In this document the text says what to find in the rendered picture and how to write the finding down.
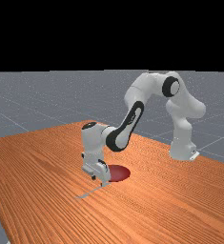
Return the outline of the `red plate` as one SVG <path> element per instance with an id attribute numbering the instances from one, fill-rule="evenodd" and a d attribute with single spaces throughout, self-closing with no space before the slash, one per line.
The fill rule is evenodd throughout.
<path id="1" fill-rule="evenodd" d="M 128 168 L 120 165 L 110 165 L 109 169 L 111 175 L 111 182 L 123 181 L 131 175 L 131 172 Z"/>

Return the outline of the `grey fork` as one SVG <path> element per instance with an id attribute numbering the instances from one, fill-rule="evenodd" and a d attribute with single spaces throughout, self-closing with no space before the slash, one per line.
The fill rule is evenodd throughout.
<path id="1" fill-rule="evenodd" d="M 86 192 L 86 193 L 84 193 L 84 194 L 82 194 L 82 195 L 77 195 L 77 196 L 75 196 L 74 198 L 85 198 L 85 197 L 88 197 L 91 193 L 94 193 L 95 191 L 98 191 L 98 190 L 100 190 L 100 189 L 102 189 L 102 188 L 105 188 L 105 187 L 107 187 L 107 186 L 109 186 L 109 185 L 111 185 L 111 182 L 104 183 L 104 184 L 101 183 L 99 187 L 94 188 L 94 189 L 92 189 L 91 191 Z"/>

